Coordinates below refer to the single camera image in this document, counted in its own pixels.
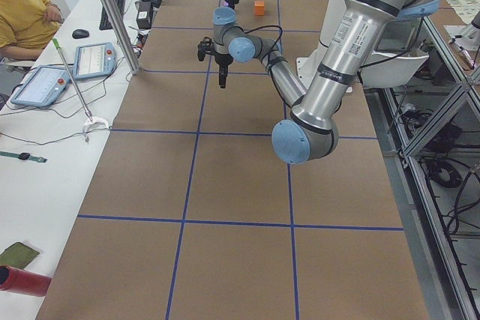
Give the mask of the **long grabber stick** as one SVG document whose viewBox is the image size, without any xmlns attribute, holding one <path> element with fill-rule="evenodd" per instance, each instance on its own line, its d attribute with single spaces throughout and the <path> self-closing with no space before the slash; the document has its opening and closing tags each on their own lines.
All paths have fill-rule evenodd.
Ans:
<svg viewBox="0 0 480 320">
<path fill-rule="evenodd" d="M 65 55 L 63 53 L 62 48 L 59 45 L 58 40 L 56 38 L 53 38 L 52 43 L 53 43 L 58 55 L 60 56 L 60 59 L 61 59 L 63 65 L 64 65 L 64 68 L 67 71 L 67 74 L 68 74 L 68 76 L 71 80 L 71 84 L 74 87 L 74 90 L 75 90 L 75 92 L 76 92 L 76 94 L 79 98 L 79 101 L 82 104 L 83 111 L 84 111 L 84 113 L 87 117 L 87 119 L 86 119 L 86 121 L 85 121 L 85 123 L 82 127 L 82 135 L 85 138 L 85 143 L 88 144 L 89 143 L 89 129 L 91 127 L 95 126 L 96 124 L 102 124 L 108 130 L 110 128 L 109 122 L 105 118 L 97 117 L 97 116 L 93 115 L 92 111 L 90 110 L 88 104 L 86 103 L 86 101 L 83 97 L 82 92 L 80 91 L 80 88 L 77 84 L 77 81 L 75 80 L 75 77 L 72 73 L 72 70 L 68 65 L 68 62 L 65 58 Z"/>
</svg>

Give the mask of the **person in yellow shirt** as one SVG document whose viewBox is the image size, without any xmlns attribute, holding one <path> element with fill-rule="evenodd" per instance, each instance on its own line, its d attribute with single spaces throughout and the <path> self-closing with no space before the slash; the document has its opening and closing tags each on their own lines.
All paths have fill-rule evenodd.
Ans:
<svg viewBox="0 0 480 320">
<path fill-rule="evenodd" d="M 51 0 L 1 0 L 1 56 L 37 60 L 62 23 Z"/>
</svg>

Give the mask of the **far teach pendant tablet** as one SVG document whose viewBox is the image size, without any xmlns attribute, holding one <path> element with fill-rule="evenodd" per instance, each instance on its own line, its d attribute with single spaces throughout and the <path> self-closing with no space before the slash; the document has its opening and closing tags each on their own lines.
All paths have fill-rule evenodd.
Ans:
<svg viewBox="0 0 480 320">
<path fill-rule="evenodd" d="M 73 62 L 75 80 L 108 76 L 116 67 L 116 51 L 110 42 L 78 46 Z"/>
</svg>

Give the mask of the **black computer mouse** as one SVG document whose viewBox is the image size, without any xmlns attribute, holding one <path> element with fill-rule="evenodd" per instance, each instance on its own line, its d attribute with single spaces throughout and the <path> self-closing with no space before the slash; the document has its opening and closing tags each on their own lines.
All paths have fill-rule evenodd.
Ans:
<svg viewBox="0 0 480 320">
<path fill-rule="evenodd" d="M 71 34 L 73 39 L 83 39 L 90 36 L 90 33 L 86 29 L 78 28 L 72 31 Z"/>
</svg>

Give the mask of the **red cylinder bottle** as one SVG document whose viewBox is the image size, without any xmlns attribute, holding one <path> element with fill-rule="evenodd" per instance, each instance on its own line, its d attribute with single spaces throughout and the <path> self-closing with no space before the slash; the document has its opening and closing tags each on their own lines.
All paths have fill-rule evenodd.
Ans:
<svg viewBox="0 0 480 320">
<path fill-rule="evenodd" d="M 51 278 L 8 265 L 1 266 L 1 290 L 21 295 L 43 297 L 51 283 Z"/>
</svg>

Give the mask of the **near teach pendant tablet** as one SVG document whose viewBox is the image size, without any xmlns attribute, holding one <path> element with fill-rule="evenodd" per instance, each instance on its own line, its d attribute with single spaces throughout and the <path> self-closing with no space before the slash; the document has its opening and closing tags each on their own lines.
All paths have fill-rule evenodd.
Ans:
<svg viewBox="0 0 480 320">
<path fill-rule="evenodd" d="M 70 77 L 62 67 L 40 66 L 12 94 L 12 104 L 45 107 L 57 100 L 66 89 Z"/>
</svg>

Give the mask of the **grey aluminium post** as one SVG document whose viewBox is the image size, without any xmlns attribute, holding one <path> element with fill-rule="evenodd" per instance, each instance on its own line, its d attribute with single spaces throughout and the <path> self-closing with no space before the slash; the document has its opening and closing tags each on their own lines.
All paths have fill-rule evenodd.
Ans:
<svg viewBox="0 0 480 320">
<path fill-rule="evenodd" d="M 133 75 L 137 75 L 140 71 L 140 63 L 134 53 L 133 46 L 131 45 L 131 39 L 128 36 L 127 29 L 123 22 L 123 18 L 120 14 L 115 0 L 100 0 L 101 4 L 106 10 L 109 17 L 112 29 L 116 35 L 117 41 L 121 50 L 126 58 L 130 71 Z"/>
</svg>

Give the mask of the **green bean bag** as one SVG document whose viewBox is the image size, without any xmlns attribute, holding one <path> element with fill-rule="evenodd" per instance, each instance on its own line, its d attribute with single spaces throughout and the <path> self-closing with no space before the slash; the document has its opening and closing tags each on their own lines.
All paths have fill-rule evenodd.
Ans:
<svg viewBox="0 0 480 320">
<path fill-rule="evenodd" d="M 40 252 L 21 242 L 11 244 L 1 253 L 1 265 L 24 269 Z"/>
</svg>

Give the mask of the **black power adapter box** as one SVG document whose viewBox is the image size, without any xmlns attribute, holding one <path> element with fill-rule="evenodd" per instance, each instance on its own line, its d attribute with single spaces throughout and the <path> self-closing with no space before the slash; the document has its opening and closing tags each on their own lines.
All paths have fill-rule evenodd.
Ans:
<svg viewBox="0 0 480 320">
<path fill-rule="evenodd" d="M 150 29 L 152 27 L 153 17 L 152 3 L 150 1 L 139 1 L 136 8 L 136 23 L 138 29 Z"/>
</svg>

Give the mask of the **teach pendant tablet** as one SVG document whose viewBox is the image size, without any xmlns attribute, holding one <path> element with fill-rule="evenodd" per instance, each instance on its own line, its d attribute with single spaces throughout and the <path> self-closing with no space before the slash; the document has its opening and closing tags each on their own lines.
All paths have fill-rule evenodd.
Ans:
<svg viewBox="0 0 480 320">
<path fill-rule="evenodd" d="M 75 80 L 108 76 L 116 67 L 116 51 L 110 42 L 78 46 L 73 62 Z"/>
<path fill-rule="evenodd" d="M 66 89 L 70 77 L 62 67 L 40 66 L 12 94 L 12 104 L 45 107 L 57 100 Z"/>
</svg>

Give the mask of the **orange foam block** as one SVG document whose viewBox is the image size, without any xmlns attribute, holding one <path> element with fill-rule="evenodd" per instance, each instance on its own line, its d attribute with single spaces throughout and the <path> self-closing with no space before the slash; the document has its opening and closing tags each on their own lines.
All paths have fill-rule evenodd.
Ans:
<svg viewBox="0 0 480 320">
<path fill-rule="evenodd" d="M 256 0 L 253 3 L 253 14 L 254 16 L 264 16 L 265 15 L 265 2 Z"/>
</svg>

